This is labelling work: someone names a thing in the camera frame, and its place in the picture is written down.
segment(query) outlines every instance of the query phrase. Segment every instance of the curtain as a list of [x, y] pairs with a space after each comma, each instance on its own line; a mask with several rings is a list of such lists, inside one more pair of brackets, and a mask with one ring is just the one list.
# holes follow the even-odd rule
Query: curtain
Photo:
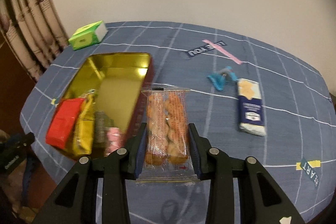
[[68, 46], [51, 0], [0, 0], [0, 27], [20, 64], [36, 81]]

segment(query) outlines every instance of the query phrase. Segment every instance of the yellow package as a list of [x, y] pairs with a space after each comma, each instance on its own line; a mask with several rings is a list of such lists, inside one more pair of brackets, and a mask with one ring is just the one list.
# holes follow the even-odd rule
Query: yellow package
[[92, 152], [92, 143], [95, 130], [94, 93], [88, 93], [81, 106], [75, 131], [73, 133], [73, 155], [89, 155]]

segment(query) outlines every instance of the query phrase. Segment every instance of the yellow tape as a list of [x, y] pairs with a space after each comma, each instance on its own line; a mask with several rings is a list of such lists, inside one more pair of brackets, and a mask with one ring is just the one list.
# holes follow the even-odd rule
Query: yellow tape
[[[311, 160], [308, 161], [309, 165], [313, 168], [315, 167], [321, 167], [321, 161], [320, 160]], [[300, 162], [296, 163], [296, 170], [301, 170], [302, 168], [300, 167]]]

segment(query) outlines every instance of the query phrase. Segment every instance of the round table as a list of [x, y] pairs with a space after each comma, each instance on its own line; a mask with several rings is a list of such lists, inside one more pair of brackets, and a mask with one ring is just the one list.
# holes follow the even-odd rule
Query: round table
[[[330, 202], [336, 182], [336, 116], [320, 73], [295, 56], [255, 39], [223, 30], [173, 22], [108, 23], [108, 34], [94, 46], [73, 51], [67, 47], [42, 75], [21, 112], [25, 132], [33, 132], [32, 145], [49, 175], [59, 183], [74, 162], [45, 143], [45, 134], [60, 98], [76, 71], [91, 54], [148, 52], [152, 55], [153, 83], [189, 88], [188, 122], [203, 137], [229, 156], [256, 157], [274, 177], [304, 220], [317, 215]], [[203, 40], [222, 41], [223, 48], [241, 65], [217, 50], [187, 58], [186, 51], [204, 46]], [[226, 85], [216, 91], [207, 75], [231, 66], [238, 78], [257, 81], [264, 104], [267, 136], [238, 130], [237, 91]], [[314, 182], [297, 163], [302, 158], [315, 167]], [[101, 187], [96, 220], [101, 222]], [[236, 223], [239, 218], [238, 185], [235, 187]], [[209, 182], [147, 183], [127, 181], [132, 223], [204, 223]]]

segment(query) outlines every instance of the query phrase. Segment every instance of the green tissue box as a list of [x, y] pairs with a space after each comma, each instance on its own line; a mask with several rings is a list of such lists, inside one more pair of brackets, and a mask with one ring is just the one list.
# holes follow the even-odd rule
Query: green tissue box
[[73, 50], [98, 44], [102, 41], [108, 30], [104, 22], [98, 21], [79, 28], [69, 39]]

